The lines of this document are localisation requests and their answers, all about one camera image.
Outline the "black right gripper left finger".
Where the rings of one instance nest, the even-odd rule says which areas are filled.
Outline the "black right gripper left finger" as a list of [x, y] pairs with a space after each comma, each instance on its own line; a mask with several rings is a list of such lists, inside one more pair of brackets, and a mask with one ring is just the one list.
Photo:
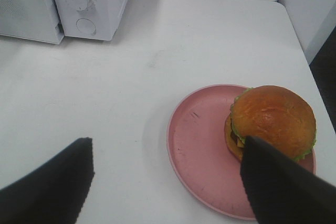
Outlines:
[[91, 138], [79, 138], [1, 189], [1, 223], [76, 223], [94, 178]]

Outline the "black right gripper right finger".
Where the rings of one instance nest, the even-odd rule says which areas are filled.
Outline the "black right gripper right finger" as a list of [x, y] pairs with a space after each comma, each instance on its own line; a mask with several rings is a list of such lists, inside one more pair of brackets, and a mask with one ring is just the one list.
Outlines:
[[335, 186], [248, 136], [240, 167], [258, 223], [335, 223]]

